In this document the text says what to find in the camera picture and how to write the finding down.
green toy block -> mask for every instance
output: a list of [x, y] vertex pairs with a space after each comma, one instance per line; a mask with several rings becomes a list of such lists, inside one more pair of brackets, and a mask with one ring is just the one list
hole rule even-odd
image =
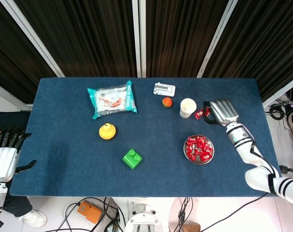
[[123, 157], [123, 161], [133, 170], [142, 161], [142, 157], [134, 149], [130, 149]]

snack bag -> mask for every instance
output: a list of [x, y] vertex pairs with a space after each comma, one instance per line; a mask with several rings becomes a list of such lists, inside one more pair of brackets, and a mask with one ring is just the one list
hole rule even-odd
[[110, 88], [88, 88], [90, 100], [95, 108], [93, 119], [97, 117], [124, 111], [137, 113], [131, 90], [131, 81], [122, 86]]

white cup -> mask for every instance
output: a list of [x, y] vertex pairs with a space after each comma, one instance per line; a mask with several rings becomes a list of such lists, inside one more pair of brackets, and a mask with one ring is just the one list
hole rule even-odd
[[185, 98], [181, 101], [180, 116], [189, 118], [189, 116], [196, 110], [196, 103], [190, 98]]

yellow toy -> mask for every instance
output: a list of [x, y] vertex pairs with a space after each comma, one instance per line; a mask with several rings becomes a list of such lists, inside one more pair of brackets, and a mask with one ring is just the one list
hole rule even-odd
[[116, 128], [111, 123], [105, 123], [99, 129], [100, 137], [105, 139], [105, 140], [109, 140], [109, 139], [113, 138], [115, 134], [116, 134]]

shoe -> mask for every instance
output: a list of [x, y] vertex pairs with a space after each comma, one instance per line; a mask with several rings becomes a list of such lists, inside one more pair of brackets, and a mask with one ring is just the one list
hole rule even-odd
[[43, 212], [32, 209], [27, 214], [19, 217], [19, 221], [23, 221], [31, 227], [41, 227], [46, 223], [46, 216]]

